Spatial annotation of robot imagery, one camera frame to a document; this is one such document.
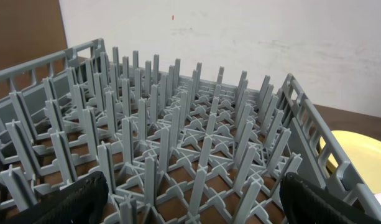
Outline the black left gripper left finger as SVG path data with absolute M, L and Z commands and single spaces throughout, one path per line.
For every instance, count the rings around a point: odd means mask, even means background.
M 65 187 L 55 196 L 5 220 L 10 224 L 99 223 L 108 201 L 108 185 L 101 171 Z

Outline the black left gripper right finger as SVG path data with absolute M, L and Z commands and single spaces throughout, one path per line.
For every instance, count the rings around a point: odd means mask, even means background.
M 289 223 L 380 223 L 360 210 L 332 196 L 294 172 L 280 182 L 280 200 Z

